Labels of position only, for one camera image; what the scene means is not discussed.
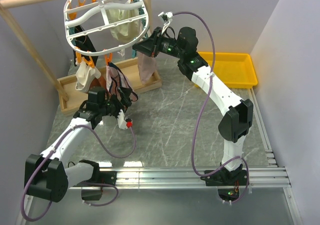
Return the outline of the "white clip hanger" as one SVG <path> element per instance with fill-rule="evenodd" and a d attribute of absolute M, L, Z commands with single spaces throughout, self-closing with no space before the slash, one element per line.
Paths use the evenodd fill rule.
<path fill-rule="evenodd" d="M 139 42 L 142 38 L 145 37 L 145 34 L 147 34 L 150 30 L 149 14 L 143 0 L 97 0 L 90 4 L 79 5 L 78 7 L 71 8 L 72 2 L 73 0 L 67 0 L 63 8 L 65 36 L 71 48 L 75 52 L 78 52 L 82 55 L 102 56 L 105 54 L 117 52 L 122 49 L 126 49 L 128 47 L 133 46 L 135 43 Z M 109 23 L 106 11 L 135 9 L 138 9 L 139 11 L 138 16 L 114 23 Z M 96 14 L 101 14 L 103 19 L 102 25 L 84 30 L 83 32 L 79 33 L 72 32 L 72 29 L 74 29 L 74 27 L 83 25 L 83 23 L 91 19 Z M 114 28 L 121 24 L 133 22 L 136 20 L 139 20 L 141 23 L 139 35 L 130 42 L 121 44 L 117 47 L 103 49 L 101 51 L 96 52 L 83 51 L 75 46 L 76 44 L 74 40 L 77 37 L 88 36 L 93 33 L 102 32 L 104 30 L 110 30 L 110 28 Z"/>

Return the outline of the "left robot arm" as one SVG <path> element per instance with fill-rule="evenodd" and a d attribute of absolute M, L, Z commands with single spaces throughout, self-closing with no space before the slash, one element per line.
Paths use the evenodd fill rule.
<path fill-rule="evenodd" d="M 59 202 L 67 189 L 87 183 L 96 186 L 101 180 L 97 162 L 81 160 L 68 167 L 68 161 L 76 148 L 89 135 L 105 116 L 116 118 L 120 129 L 132 126 L 132 120 L 125 117 L 132 105 L 133 90 L 118 87 L 117 94 L 107 95 L 102 87 L 89 90 L 66 130 L 41 154 L 31 154 L 25 161 L 24 195 L 30 195 L 50 202 Z"/>

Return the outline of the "pink underwear navy trim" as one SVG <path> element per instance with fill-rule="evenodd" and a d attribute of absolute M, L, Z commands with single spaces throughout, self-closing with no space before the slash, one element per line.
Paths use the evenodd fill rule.
<path fill-rule="evenodd" d="M 132 92 L 129 95 L 130 100 L 132 102 L 136 102 L 139 99 L 138 95 L 133 90 L 129 82 L 129 79 L 124 75 L 124 73 L 120 70 L 120 68 L 112 62 L 110 62 L 106 66 L 105 80 L 106 80 L 107 91 L 111 95 L 116 95 L 119 100 L 121 99 L 119 88 L 132 90 Z"/>

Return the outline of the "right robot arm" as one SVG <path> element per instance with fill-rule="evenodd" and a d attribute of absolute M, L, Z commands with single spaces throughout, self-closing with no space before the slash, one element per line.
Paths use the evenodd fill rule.
<path fill-rule="evenodd" d="M 134 44 L 133 49 L 152 58 L 159 53 L 177 58 L 180 72 L 217 105 L 222 114 L 218 131 L 224 142 L 221 168 L 205 172 L 201 179 L 210 181 L 214 186 L 243 186 L 248 178 L 243 170 L 243 144 L 252 127 L 254 105 L 250 99 L 244 100 L 233 93 L 211 71 L 211 67 L 197 52 L 198 43 L 193 28 L 182 27 L 177 38 L 173 38 L 166 37 L 162 29 L 157 27 L 150 37 Z"/>

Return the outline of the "teal clothes peg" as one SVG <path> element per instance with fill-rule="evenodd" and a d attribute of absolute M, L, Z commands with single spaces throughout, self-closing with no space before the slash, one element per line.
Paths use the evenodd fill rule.
<path fill-rule="evenodd" d="M 132 49 L 132 58 L 137 58 L 138 57 L 138 52 L 135 49 Z"/>

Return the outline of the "orange clothes peg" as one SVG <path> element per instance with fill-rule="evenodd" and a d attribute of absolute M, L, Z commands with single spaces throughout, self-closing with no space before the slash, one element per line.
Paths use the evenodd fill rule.
<path fill-rule="evenodd" d="M 106 66 L 109 66 L 110 63 L 112 62 L 113 59 L 113 54 L 112 53 L 108 53 L 104 55 L 104 60 L 105 60 L 105 64 Z"/>

